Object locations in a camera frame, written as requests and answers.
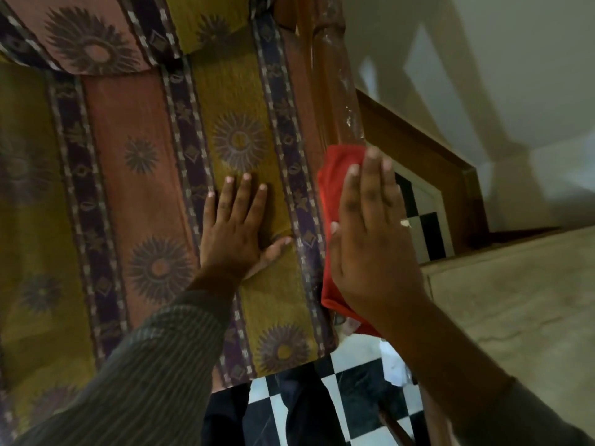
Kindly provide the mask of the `person's left hand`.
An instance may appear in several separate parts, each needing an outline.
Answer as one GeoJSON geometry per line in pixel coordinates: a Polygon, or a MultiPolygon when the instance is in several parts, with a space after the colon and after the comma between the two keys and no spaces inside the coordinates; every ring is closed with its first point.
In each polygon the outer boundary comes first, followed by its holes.
{"type": "Polygon", "coordinates": [[[217,221],[204,234],[204,212],[200,245],[200,264],[204,269],[222,269],[235,279],[248,279],[261,269],[261,250],[267,246],[259,243],[259,233],[265,217],[268,187],[255,184],[252,176],[252,207],[250,223],[240,230],[234,229],[234,199],[242,179],[226,176],[217,194],[217,221]]]}

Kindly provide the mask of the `person's right hand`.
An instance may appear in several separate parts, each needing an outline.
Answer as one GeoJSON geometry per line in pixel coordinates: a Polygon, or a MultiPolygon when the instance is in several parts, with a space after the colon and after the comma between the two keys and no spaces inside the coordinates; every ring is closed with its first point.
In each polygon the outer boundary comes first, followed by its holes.
{"type": "Polygon", "coordinates": [[[382,152],[385,222],[366,228],[361,210],[361,167],[346,172],[339,206],[339,224],[346,235],[343,285],[337,285],[349,307],[390,343],[414,333],[416,311],[428,306],[417,257],[401,254],[399,221],[407,218],[401,187],[391,159],[382,152]]]}

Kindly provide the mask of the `red cleaning cloth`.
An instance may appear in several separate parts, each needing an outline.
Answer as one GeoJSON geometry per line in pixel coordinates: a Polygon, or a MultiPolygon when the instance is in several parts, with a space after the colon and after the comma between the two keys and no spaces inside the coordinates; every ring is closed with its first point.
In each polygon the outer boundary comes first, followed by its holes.
{"type": "MultiPolygon", "coordinates": [[[[322,168],[318,172],[318,189],[323,209],[324,232],[331,236],[331,223],[338,222],[340,196],[345,175],[352,164],[362,164],[366,147],[353,144],[331,145],[327,148],[322,168]]],[[[321,304],[335,315],[341,315],[358,324],[356,334],[381,338],[377,330],[355,313],[344,300],[331,275],[330,248],[326,247],[321,304]]]]}

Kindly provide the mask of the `person's left forearm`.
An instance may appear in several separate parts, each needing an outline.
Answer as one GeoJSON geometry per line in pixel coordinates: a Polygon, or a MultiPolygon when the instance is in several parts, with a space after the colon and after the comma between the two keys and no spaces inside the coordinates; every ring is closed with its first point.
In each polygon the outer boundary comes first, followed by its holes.
{"type": "Polygon", "coordinates": [[[212,371],[245,271],[209,266],[111,354],[72,405],[14,446],[201,446],[212,371]]]}

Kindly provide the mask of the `person's right forearm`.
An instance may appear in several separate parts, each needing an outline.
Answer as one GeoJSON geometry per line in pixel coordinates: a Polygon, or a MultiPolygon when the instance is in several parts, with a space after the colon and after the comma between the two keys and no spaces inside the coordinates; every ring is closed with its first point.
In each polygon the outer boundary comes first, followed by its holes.
{"type": "Polygon", "coordinates": [[[381,300],[373,323],[442,409],[460,446],[595,446],[427,298],[381,300]]]}

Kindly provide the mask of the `white crumpled paper scrap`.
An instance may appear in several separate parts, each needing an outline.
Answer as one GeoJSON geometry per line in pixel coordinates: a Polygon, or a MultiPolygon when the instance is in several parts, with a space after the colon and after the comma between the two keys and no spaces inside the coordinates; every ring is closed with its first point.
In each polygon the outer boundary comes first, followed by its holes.
{"type": "Polygon", "coordinates": [[[379,342],[384,379],[396,387],[415,384],[415,379],[398,352],[385,340],[379,342]]]}

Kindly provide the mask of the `patterned sofa back cushion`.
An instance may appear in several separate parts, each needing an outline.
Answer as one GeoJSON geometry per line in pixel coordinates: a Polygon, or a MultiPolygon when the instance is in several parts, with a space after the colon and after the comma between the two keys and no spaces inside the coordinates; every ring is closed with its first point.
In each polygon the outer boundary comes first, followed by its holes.
{"type": "Polygon", "coordinates": [[[0,63],[143,72],[222,43],[274,0],[0,0],[0,63]]]}

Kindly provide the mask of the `brown wooden furniture frame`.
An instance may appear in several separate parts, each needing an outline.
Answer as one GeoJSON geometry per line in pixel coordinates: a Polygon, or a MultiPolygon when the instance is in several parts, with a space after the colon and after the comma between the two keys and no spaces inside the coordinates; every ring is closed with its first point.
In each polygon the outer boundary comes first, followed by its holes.
{"type": "Polygon", "coordinates": [[[421,262],[492,245],[476,169],[454,152],[356,91],[366,139],[394,161],[421,262]]]}

